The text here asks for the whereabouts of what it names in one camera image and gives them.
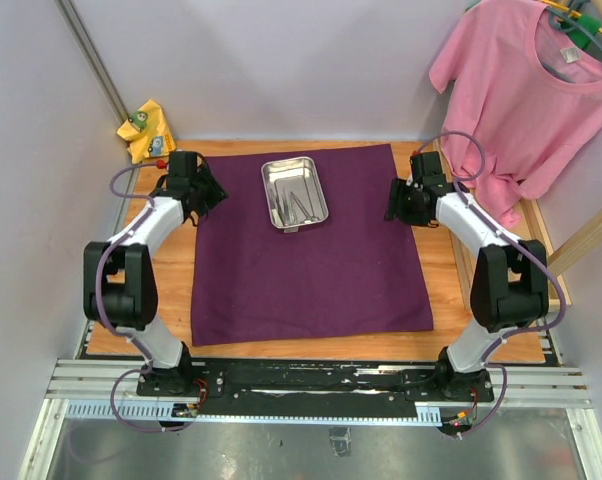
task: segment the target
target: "metal tray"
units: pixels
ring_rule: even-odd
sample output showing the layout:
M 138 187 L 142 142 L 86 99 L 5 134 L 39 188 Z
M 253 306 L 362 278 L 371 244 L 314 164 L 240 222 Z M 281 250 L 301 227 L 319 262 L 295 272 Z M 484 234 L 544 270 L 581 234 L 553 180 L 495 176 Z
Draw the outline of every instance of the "metal tray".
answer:
M 310 157 L 289 158 L 261 167 L 272 225 L 285 233 L 328 218 L 321 183 Z

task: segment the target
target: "wooden board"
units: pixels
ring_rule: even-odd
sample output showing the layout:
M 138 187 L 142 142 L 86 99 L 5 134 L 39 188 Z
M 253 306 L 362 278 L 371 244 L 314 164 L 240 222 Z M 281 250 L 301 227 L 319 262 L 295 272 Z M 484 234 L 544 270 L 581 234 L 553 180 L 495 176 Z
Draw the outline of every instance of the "wooden board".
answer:
M 602 242 L 602 209 L 550 255 L 548 266 L 559 274 L 570 268 Z
M 376 144 L 373 142 L 323 141 L 181 141 L 178 143 L 180 148 L 197 150 L 206 156 L 345 148 Z M 407 142 L 392 144 L 397 171 L 403 178 L 409 174 L 408 159 L 416 146 L 415 143 Z M 154 169 L 141 170 L 135 192 L 150 192 L 159 175 L 160 172 Z M 142 202 L 131 202 L 126 222 L 134 218 L 141 208 Z M 470 315 L 463 307 L 450 232 L 444 227 L 415 228 L 414 235 L 432 305 L 434 331 L 191 347 L 192 355 L 388 361 L 435 360 L 441 348 L 449 345 L 459 336 Z M 190 346 L 192 345 L 190 295 L 194 276 L 195 242 L 196 229 L 190 223 L 186 223 L 166 240 L 153 259 L 159 290 L 159 314 L 170 331 Z M 135 349 L 122 339 L 111 336 L 101 325 L 95 325 L 88 353 L 135 353 Z M 498 352 L 495 359 L 504 362 L 538 363 L 543 362 L 544 357 L 538 336 L 526 334 L 517 336 L 508 342 Z

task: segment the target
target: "yellow cloth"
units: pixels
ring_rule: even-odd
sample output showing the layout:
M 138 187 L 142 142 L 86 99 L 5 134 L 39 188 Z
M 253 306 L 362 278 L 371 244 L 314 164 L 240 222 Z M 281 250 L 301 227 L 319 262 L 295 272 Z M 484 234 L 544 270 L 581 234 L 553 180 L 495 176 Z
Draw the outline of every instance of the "yellow cloth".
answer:
M 176 148 L 163 109 L 152 99 L 133 112 L 117 134 L 130 142 L 128 152 L 132 163 L 164 157 Z

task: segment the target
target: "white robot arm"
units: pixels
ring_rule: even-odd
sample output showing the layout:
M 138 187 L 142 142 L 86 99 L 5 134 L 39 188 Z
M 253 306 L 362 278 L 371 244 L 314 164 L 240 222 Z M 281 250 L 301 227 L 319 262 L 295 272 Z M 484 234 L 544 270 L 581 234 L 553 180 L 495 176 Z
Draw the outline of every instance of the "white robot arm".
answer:
M 410 163 L 412 176 L 392 182 L 386 220 L 445 225 L 477 259 L 470 295 L 473 317 L 461 336 L 442 350 L 435 365 L 441 386 L 467 392 L 468 383 L 485 371 L 504 335 L 547 314 L 548 280 L 520 250 L 527 250 L 543 265 L 546 251 L 540 242 L 522 240 L 505 230 L 467 190 L 457 192 L 446 180 L 437 152 L 416 153 Z M 511 281 L 510 270 L 520 278 Z
M 90 242 L 84 250 L 85 315 L 102 321 L 113 334 L 131 339 L 151 365 L 147 375 L 160 377 L 161 390 L 167 394 L 191 385 L 192 362 L 187 346 L 170 333 L 157 315 L 152 257 L 176 228 L 192 219 L 192 213 L 205 215 L 227 196 L 201 155 L 172 152 L 168 173 L 161 177 L 150 195 L 151 201 L 139 215 L 107 241 Z M 111 252 L 103 262 L 107 251 Z M 110 278 L 117 273 L 124 273 L 125 278 Z M 99 306 L 105 311 L 107 322 L 101 318 Z

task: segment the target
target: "metal pole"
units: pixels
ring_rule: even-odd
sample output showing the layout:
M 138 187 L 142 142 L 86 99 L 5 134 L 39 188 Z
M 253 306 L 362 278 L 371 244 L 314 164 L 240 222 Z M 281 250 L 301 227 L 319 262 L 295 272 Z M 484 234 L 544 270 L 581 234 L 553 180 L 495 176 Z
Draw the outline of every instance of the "metal pole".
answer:
M 117 88 L 115 87 L 110 75 L 108 74 L 108 70 L 106 69 L 101 57 L 99 56 L 99 52 L 97 52 L 88 31 L 83 25 L 81 21 L 81 17 L 79 16 L 79 12 L 77 12 L 76 7 L 72 0 L 55 0 L 61 14 L 68 22 L 68 26 L 74 35 L 79 47 L 83 51 L 86 60 L 90 64 L 90 68 L 97 77 L 101 88 L 103 88 L 103 92 L 110 102 L 112 109 L 116 113 L 119 122 L 125 122 L 128 117 L 128 109 L 126 108 Z

